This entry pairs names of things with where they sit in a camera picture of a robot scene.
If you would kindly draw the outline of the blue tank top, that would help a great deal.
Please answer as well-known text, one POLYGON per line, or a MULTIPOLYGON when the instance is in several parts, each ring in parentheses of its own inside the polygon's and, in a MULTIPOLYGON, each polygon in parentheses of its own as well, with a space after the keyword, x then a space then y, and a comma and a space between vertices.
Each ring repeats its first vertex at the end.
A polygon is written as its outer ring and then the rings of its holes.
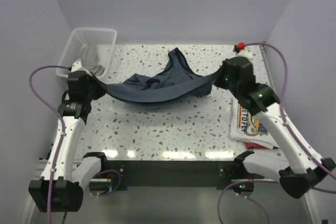
POLYGON ((159 104, 187 96, 203 97, 211 93, 213 75, 201 76, 189 67, 185 56, 175 48, 168 53, 164 70, 153 77, 134 74, 120 84, 106 85, 111 97, 136 104, 159 104))

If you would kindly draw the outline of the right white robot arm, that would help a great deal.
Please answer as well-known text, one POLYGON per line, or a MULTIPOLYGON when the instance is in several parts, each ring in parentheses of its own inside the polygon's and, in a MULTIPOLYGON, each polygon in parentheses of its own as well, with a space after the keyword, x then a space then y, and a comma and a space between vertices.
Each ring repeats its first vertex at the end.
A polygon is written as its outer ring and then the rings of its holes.
POLYGON ((280 99, 273 89, 256 81, 253 64, 245 57, 225 59, 214 76, 213 84, 229 90, 238 103, 269 131, 289 166, 259 172, 280 183, 283 190, 299 199, 335 169, 333 159, 323 158, 298 132, 280 109, 280 99))

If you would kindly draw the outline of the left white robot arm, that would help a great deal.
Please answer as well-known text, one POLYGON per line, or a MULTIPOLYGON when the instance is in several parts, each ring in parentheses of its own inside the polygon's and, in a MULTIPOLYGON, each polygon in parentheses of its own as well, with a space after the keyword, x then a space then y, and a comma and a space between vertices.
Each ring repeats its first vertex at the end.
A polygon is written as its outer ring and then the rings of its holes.
POLYGON ((68 75, 68 90, 61 105, 55 110, 58 117, 57 133, 47 164, 40 177, 32 180, 28 191, 41 212, 77 212, 83 201, 83 191, 91 179, 103 178, 109 165, 103 152, 84 155, 74 167, 77 145, 87 118, 91 102, 103 96, 99 80, 85 70, 68 75))

